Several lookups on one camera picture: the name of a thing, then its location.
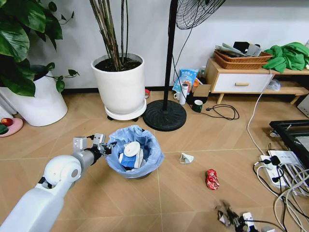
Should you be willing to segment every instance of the crushed red can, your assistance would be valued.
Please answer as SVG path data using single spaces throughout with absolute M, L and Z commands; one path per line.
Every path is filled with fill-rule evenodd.
M 209 169 L 206 172 L 206 185 L 211 190 L 217 190 L 219 187 L 219 180 L 214 169 Z

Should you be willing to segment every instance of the electric fan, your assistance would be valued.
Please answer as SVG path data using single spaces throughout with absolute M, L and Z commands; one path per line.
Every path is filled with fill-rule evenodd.
M 187 114 L 178 103 L 168 100 L 175 26 L 192 29 L 209 18 L 225 0 L 171 0 L 169 9 L 169 44 L 166 60 L 164 98 L 149 103 L 143 114 L 144 122 L 157 131 L 174 131 L 185 124 Z

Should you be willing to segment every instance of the green towel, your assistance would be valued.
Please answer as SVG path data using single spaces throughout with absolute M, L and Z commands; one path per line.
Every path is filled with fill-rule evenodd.
M 265 52 L 274 57 L 264 65 L 264 69 L 274 69 L 280 73 L 284 70 L 303 70 L 309 63 L 309 48 L 301 43 L 293 42 L 284 46 L 274 45 Z

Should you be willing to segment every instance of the tile floor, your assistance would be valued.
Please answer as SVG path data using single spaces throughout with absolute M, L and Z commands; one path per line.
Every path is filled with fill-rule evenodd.
M 148 101 L 162 97 L 162 92 L 152 92 Z M 215 105 L 216 99 L 217 96 L 211 96 L 204 109 Z M 252 172 L 252 164 L 260 154 L 246 132 L 246 125 L 256 99 L 257 96 L 224 97 L 222 103 L 233 105 L 240 114 L 235 121 L 199 115 L 185 106 L 186 124 L 177 131 L 159 132 L 147 127 L 142 119 L 136 123 L 109 121 L 98 94 L 67 95 L 69 111 L 59 122 L 46 127 L 26 123 L 19 133 L 0 139 L 0 221 L 36 184 L 52 157 L 71 154 L 74 136 L 110 134 L 137 124 L 158 139 L 166 156 L 161 167 L 145 179 L 126 180 L 101 159 L 68 192 L 53 232 L 233 231 L 217 220 L 214 207 L 220 199 L 230 202 L 238 213 L 250 211 L 254 219 L 276 222 L 272 211 L 274 198 Z M 268 124 L 272 120 L 292 119 L 306 117 L 288 100 L 264 96 L 251 131 L 262 148 L 271 143 L 272 147 L 285 149 L 280 138 L 268 137 Z M 193 163 L 179 164 L 182 151 L 195 157 Z M 204 175 L 209 168 L 218 173 L 217 191 L 205 185 Z M 300 203 L 309 213 L 309 201 L 300 199 Z M 289 217 L 286 225 L 290 231 L 296 231 Z

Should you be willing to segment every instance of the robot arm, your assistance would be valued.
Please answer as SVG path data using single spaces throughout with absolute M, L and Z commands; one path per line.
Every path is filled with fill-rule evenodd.
M 64 196 L 87 168 L 106 154 L 114 144 L 104 144 L 105 135 L 73 138 L 73 153 L 50 160 L 37 185 L 23 195 L 0 227 L 0 232 L 48 232 L 61 212 Z

